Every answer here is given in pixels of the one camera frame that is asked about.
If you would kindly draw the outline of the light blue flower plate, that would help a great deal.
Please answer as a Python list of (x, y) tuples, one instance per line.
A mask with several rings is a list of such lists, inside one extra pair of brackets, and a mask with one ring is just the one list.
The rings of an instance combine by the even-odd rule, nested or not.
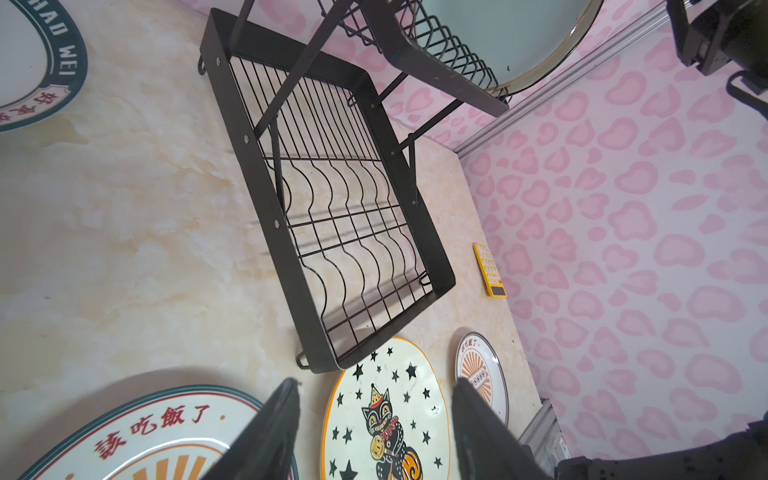
[(500, 87), (517, 93), (567, 59), (603, 1), (435, 0), (422, 5), (490, 67)]

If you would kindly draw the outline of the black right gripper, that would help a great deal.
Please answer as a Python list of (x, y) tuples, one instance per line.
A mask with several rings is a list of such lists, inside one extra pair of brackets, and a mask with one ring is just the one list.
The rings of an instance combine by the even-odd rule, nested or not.
[(741, 69), (726, 82), (726, 93), (762, 116), (767, 102), (767, 3), (759, 0), (716, 1), (689, 21), (683, 1), (668, 1), (679, 60), (709, 76), (730, 62)]

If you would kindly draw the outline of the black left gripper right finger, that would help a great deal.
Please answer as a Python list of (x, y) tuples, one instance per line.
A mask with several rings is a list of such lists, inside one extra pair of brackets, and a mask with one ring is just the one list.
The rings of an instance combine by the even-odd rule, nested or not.
[(462, 479), (551, 479), (466, 378), (453, 388), (452, 421)]

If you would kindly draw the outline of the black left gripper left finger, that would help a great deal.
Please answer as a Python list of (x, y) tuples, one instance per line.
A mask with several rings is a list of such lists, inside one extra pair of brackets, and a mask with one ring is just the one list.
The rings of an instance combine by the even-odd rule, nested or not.
[(288, 479), (300, 417), (298, 385), (285, 379), (204, 479)]

